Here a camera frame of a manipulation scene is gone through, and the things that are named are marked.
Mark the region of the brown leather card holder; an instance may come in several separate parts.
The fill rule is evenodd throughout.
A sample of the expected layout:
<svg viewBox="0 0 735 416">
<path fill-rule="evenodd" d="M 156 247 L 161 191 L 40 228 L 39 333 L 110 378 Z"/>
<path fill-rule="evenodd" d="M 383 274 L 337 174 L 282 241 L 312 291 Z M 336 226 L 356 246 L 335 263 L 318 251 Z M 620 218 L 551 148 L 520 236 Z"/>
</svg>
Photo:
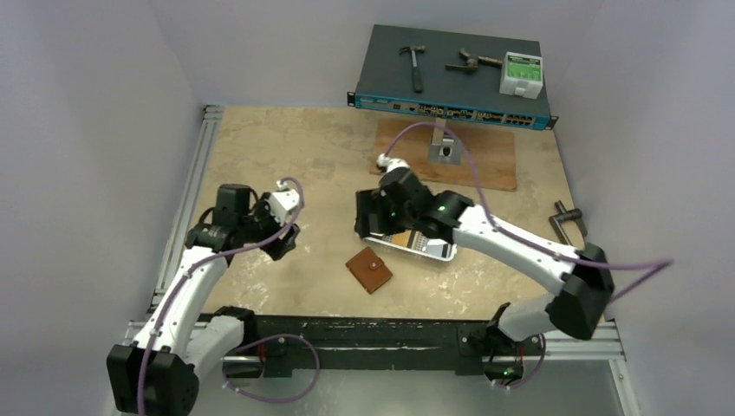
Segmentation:
<svg viewBox="0 0 735 416">
<path fill-rule="evenodd" d="M 368 294 L 373 294 L 394 276 L 385 262 L 370 247 L 365 247 L 351 257 L 345 266 Z"/>
</svg>

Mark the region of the white plastic basket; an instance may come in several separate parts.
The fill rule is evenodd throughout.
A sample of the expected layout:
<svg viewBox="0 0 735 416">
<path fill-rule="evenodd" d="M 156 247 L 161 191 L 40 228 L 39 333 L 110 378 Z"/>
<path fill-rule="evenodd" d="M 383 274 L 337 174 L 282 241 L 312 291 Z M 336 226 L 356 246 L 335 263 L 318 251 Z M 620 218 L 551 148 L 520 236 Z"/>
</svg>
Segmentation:
<svg viewBox="0 0 735 416">
<path fill-rule="evenodd" d="M 392 235 L 370 234 L 363 240 L 442 262 L 453 260 L 458 249 L 456 244 L 426 237 L 419 231 L 403 231 Z"/>
</svg>

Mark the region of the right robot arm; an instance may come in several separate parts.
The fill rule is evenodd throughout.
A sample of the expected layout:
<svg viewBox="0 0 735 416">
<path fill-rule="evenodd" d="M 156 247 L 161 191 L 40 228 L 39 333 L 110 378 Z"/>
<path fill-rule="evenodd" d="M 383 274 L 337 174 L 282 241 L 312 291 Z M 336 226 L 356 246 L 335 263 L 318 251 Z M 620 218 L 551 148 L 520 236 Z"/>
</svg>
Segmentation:
<svg viewBox="0 0 735 416">
<path fill-rule="evenodd" d="M 354 230 L 359 237 L 417 231 L 492 257 L 541 285 L 545 295 L 504 304 L 491 318 L 486 340 L 499 353 L 554 330 L 590 340 L 615 290 L 600 247 L 579 250 L 529 233 L 459 193 L 432 193 L 405 167 L 356 192 Z"/>
</svg>

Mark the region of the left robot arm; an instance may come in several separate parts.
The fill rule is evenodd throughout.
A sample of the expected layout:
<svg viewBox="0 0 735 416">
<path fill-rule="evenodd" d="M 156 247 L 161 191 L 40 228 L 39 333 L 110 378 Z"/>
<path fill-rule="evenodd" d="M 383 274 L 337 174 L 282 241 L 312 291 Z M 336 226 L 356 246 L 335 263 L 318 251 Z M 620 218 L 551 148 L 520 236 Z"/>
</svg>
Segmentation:
<svg viewBox="0 0 735 416">
<path fill-rule="evenodd" d="M 218 188 L 214 206 L 188 231 L 179 268 L 143 328 L 127 345 L 114 345 L 107 372 L 114 404 L 122 413 L 187 415 L 201 381 L 225 353 L 248 354 L 258 331 L 246 316 L 215 316 L 194 331 L 205 302 L 233 257 L 262 250 L 282 258 L 296 246 L 296 218 L 304 207 L 294 178 L 281 179 L 261 196 L 247 185 Z"/>
</svg>

